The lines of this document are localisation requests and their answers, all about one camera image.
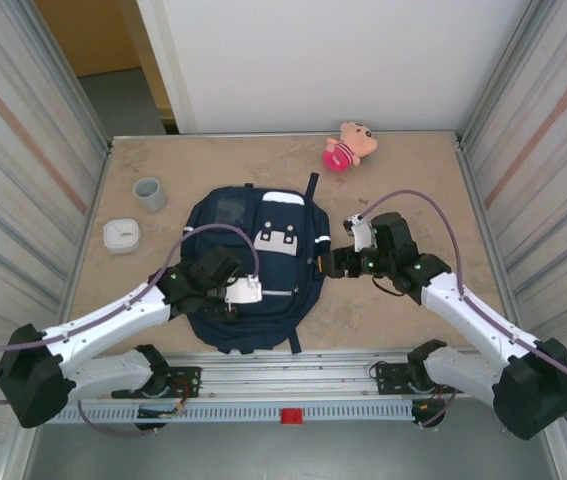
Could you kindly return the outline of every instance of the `navy blue backpack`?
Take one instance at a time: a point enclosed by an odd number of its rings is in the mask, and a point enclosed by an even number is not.
[[[301,351],[296,327],[319,299],[323,275],[315,260],[330,250],[327,214],[312,201],[318,181],[313,173],[305,194],[244,187],[213,190],[192,210],[185,231],[209,223],[242,229],[258,251],[263,300],[235,305],[237,318],[219,321],[203,314],[188,315],[197,337],[221,352],[252,353],[272,349],[286,339],[292,353]],[[229,248],[254,271],[245,241],[229,230],[212,229],[194,235],[181,247],[183,260],[196,260],[217,245]]]

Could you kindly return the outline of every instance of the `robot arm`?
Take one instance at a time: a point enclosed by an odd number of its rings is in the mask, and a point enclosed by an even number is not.
[[[514,339],[567,366],[567,349],[560,342],[541,342],[511,324],[460,285],[440,258],[419,253],[398,213],[379,215],[370,223],[354,216],[344,225],[354,245],[323,255],[323,273],[332,278],[388,277],[399,292],[456,327],[483,355],[461,355],[441,341],[427,342],[408,355],[410,380],[418,390],[449,385],[468,393],[492,406],[501,422],[524,439],[567,413],[567,376]]]
[[[70,401],[117,390],[160,393],[168,382],[169,367],[153,346],[140,345],[123,355],[93,357],[182,313],[205,312],[219,321],[231,320],[235,315],[233,304],[262,298],[257,277],[232,279],[227,285],[240,265],[229,250],[216,247],[198,262],[181,262],[168,268],[149,290],[144,282],[99,310],[41,332],[31,324],[16,330],[9,345],[64,337],[46,346],[8,351],[1,358],[0,388],[21,426],[41,425]],[[143,291],[142,298],[133,302]],[[86,328],[121,306],[125,308],[107,321]]]

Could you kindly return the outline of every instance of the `tan table surface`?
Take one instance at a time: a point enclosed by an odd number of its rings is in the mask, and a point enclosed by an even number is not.
[[[433,197],[458,237],[465,283],[502,311],[450,135],[379,135],[378,150],[341,174],[323,168],[324,145],[323,136],[116,140],[71,318],[121,297],[156,271],[193,205],[213,188],[252,182],[302,192],[312,171],[321,173],[314,199],[330,217],[332,248],[351,244],[342,219],[384,194],[410,188]],[[132,195],[134,183],[146,176],[158,178],[167,192],[168,203],[160,212],[145,213]],[[384,211],[398,211],[408,220],[422,252],[454,265],[445,227],[426,202],[403,196],[376,210]],[[134,254],[111,255],[103,247],[103,226],[117,218],[133,218],[140,225],[141,245]],[[298,333],[305,350],[414,347],[431,338],[466,344],[435,314],[408,298],[380,292],[370,278],[327,279]],[[140,343],[152,343],[164,353],[214,350],[194,336],[185,317],[145,330],[112,351]],[[289,346],[286,342],[278,348]]]

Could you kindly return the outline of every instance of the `gray cup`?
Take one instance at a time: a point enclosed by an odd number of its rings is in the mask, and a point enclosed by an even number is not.
[[[134,184],[134,196],[148,212],[157,212],[167,203],[165,190],[156,178],[142,178]]]

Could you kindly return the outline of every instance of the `stuffed toy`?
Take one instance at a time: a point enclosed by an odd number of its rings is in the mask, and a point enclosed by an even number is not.
[[[343,172],[352,165],[357,167],[361,157],[376,150],[376,137],[365,125],[354,122],[341,124],[341,139],[327,139],[323,163],[330,170]]]

